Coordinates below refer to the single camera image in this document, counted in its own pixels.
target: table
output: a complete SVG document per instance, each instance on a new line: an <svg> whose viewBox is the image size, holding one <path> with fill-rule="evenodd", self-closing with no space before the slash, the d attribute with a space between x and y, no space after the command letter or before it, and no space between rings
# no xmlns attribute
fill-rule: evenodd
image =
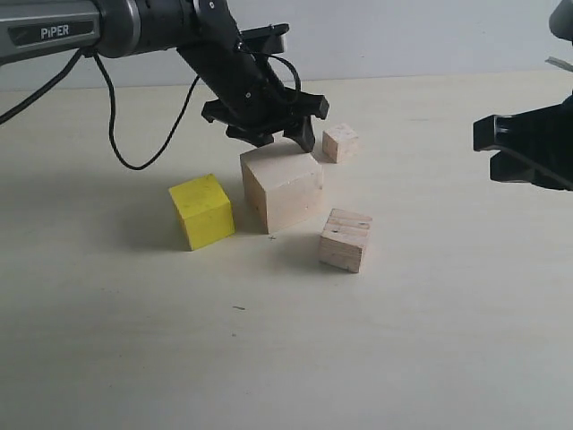
<svg viewBox="0 0 573 430"><path fill-rule="evenodd" d="M0 428L569 429L573 195L491 182L472 123L570 87L559 71L307 82L332 105L317 134L348 122L363 150L325 164L323 213L276 240L243 203L250 147L201 119L205 87L139 173L109 148L105 90L51 92L0 128ZM129 160L185 93L118 91ZM167 188L208 173L238 232L189 253ZM374 218L360 275L317 263L332 207Z"/></svg>

